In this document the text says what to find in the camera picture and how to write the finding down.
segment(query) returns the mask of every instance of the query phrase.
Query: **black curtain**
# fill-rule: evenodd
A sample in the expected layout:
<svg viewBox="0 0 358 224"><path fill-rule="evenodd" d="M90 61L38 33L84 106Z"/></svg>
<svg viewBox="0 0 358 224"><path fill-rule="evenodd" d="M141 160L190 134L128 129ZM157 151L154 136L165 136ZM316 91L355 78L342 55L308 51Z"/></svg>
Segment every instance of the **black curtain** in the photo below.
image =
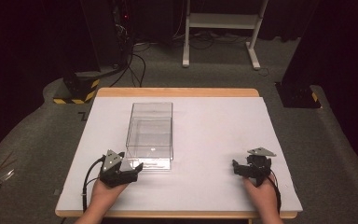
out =
<svg viewBox="0 0 358 224"><path fill-rule="evenodd" d="M301 37L319 0L269 0L259 37L282 41Z"/></svg>
<svg viewBox="0 0 358 224"><path fill-rule="evenodd" d="M312 84L324 89L358 155L358 1L322 0L317 6L282 79L291 92Z"/></svg>
<svg viewBox="0 0 358 224"><path fill-rule="evenodd" d="M44 103L43 89L62 77L45 16L41 1L0 0L0 142Z"/></svg>

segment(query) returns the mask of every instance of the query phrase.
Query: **dark background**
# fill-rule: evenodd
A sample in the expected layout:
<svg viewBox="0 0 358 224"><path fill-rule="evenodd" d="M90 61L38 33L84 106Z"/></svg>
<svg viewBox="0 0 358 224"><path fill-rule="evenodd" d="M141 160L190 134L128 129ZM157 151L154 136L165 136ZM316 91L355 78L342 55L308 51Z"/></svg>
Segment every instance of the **dark background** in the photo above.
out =
<svg viewBox="0 0 358 224"><path fill-rule="evenodd" d="M163 21L161 27L154 26L157 28L154 32L152 27L139 29L142 36L164 42L177 29L182 1L132 2L140 5L147 2L145 5L148 7L141 8L149 11L138 11L137 14L145 15L142 27ZM299 81L302 85L318 84L323 87L343 132L358 154L358 1L323 0L319 5L318 2L270 0L259 37L272 39L279 36L282 41L302 37L289 65L296 67L295 72L286 75L294 83ZM253 13L259 4L256 0L236 0L230 1L230 4L198 0L192 1L192 10ZM161 13L164 7L171 7L172 13L167 13L168 9ZM57 12L54 8L62 12L57 15L66 16L59 21L53 20L56 17L52 15ZM77 26L68 29L68 24L74 22ZM179 34L183 33L184 25L182 21ZM78 46L92 45L87 30L79 1L0 0L0 142L23 118L42 105L43 88L63 76L62 61L58 63L57 59L65 55L63 60L71 61L73 58L68 56L68 52L74 53ZM74 34L76 39L69 38ZM94 53L89 47L76 54L89 57L92 61ZM76 70L74 64L80 66L86 63L71 61L66 64Z"/></svg>

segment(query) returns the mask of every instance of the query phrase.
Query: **human hand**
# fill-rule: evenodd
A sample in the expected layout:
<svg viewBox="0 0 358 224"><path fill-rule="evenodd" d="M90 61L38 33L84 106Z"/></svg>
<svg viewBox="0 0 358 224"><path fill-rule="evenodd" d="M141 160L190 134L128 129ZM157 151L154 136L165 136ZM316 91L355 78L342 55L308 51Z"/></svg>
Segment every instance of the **human hand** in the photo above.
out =
<svg viewBox="0 0 358 224"><path fill-rule="evenodd" d="M277 196L273 184L267 178L259 187L255 187L247 177L243 177L242 181L263 223L283 223L278 213Z"/></svg>
<svg viewBox="0 0 358 224"><path fill-rule="evenodd" d="M106 212L116 202L118 195L120 195L128 185L129 184L125 184L109 188L100 179L97 179L92 187L89 207L83 216L76 221L76 224L101 223Z"/></svg>

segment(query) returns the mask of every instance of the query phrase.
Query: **white shelf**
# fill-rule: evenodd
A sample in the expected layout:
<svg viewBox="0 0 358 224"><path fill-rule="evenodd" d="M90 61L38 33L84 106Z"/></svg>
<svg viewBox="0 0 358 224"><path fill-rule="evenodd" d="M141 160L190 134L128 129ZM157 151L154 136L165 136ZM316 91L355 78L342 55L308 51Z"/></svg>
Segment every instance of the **white shelf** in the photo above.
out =
<svg viewBox="0 0 358 224"><path fill-rule="evenodd" d="M254 29L257 15L191 13L190 27Z"/></svg>
<svg viewBox="0 0 358 224"><path fill-rule="evenodd" d="M251 42L246 43L246 49L252 61L254 70L261 68L260 63L255 55L255 41L257 40L258 31L264 17L264 12L269 0L262 1L261 8L256 15L238 15L238 14L215 14L215 13L191 13L190 0L187 0L187 16L186 16L186 36L183 49L183 67L190 66L190 47L189 34L190 27L199 28L223 28L223 29L243 29L253 30Z"/></svg>

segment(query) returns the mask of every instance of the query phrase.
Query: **transparent plastic box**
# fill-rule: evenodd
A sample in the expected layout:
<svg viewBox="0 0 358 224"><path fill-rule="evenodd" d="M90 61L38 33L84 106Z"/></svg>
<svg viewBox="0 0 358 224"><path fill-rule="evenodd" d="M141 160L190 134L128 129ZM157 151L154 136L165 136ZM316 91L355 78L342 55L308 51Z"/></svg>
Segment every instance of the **transparent plastic box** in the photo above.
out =
<svg viewBox="0 0 358 224"><path fill-rule="evenodd" d="M134 103L127 135L131 167L144 163L144 170L171 170L172 103Z"/></svg>

